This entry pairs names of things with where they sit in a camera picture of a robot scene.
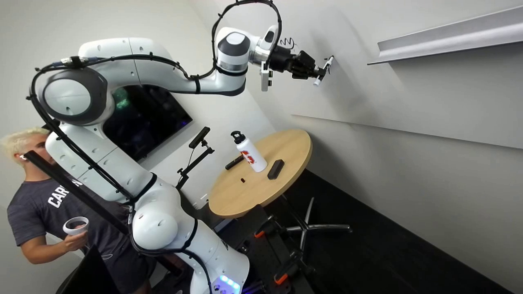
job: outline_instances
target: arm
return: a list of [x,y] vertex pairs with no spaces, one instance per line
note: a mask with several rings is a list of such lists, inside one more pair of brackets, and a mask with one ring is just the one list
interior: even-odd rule
[[21,245],[21,252],[33,265],[49,263],[69,252],[75,252],[87,242],[87,234],[67,235],[62,242],[47,245],[46,237],[34,237]]

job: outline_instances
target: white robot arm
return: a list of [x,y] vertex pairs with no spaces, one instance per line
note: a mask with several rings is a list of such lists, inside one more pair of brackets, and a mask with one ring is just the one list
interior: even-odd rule
[[[142,168],[103,134],[114,110],[111,92],[126,85],[155,85],[173,93],[239,95],[245,88],[248,64],[261,66],[265,72],[289,70],[296,79],[325,74],[304,52],[294,56],[276,43],[275,28],[263,38],[222,28],[214,69],[190,77],[150,39],[103,39],[83,44],[77,57],[44,67],[33,80],[29,98],[34,108],[46,121],[59,121],[52,124],[47,152],[100,198],[131,203],[134,244],[147,252],[178,252],[194,270],[191,294],[216,289],[239,294],[248,275],[248,258],[188,216],[175,186]],[[47,72],[56,74],[36,85]]]

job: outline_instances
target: gray t-shirt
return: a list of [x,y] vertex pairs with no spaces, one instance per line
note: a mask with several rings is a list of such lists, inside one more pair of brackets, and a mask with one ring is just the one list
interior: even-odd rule
[[[103,201],[98,196],[93,196],[93,199],[123,222],[126,221],[121,204]],[[88,217],[87,247],[96,247],[105,260],[109,260],[129,245],[129,239],[124,234],[52,178],[21,183],[8,206],[8,221],[18,247],[29,239],[42,237],[46,232],[65,239],[62,226],[75,216]]]

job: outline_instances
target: white wall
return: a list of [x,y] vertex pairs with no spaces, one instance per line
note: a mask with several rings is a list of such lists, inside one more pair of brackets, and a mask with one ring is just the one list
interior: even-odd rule
[[[193,3],[203,20],[216,10],[211,0]],[[312,134],[312,172],[507,289],[523,293],[521,51],[366,66],[382,39],[523,2],[276,5],[284,36],[297,48],[317,61],[337,57],[320,88],[288,75],[275,79],[268,93],[257,84],[248,87],[276,129],[304,128]],[[257,17],[237,13],[248,25],[258,25]]]
[[[0,26],[3,101],[0,137],[24,128],[41,126],[31,103],[24,100],[34,74],[33,69],[75,54],[85,41],[121,36],[150,38],[163,44],[188,74],[203,74],[211,64],[209,30],[185,0],[20,0],[2,3]],[[194,124],[158,149],[155,157],[147,160],[147,167],[154,167],[158,177],[175,183],[178,180],[176,170],[185,167],[188,160],[186,142],[203,126],[209,126],[211,134],[206,139],[216,152],[191,173],[186,183],[186,193],[199,198],[211,188],[222,167],[235,157],[229,137],[230,131],[242,129],[253,139],[260,139],[273,128],[248,93],[235,98],[190,95],[178,98],[194,118]],[[33,266],[21,257],[5,211],[23,180],[23,173],[5,157],[0,159],[0,165],[3,167],[0,175],[2,293],[56,293],[80,258],[69,255],[49,265]]]

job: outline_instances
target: black screen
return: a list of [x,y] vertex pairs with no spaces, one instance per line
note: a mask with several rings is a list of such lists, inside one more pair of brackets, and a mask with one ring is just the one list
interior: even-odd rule
[[170,92],[158,87],[124,87],[113,98],[114,113],[103,133],[134,160],[193,121]]

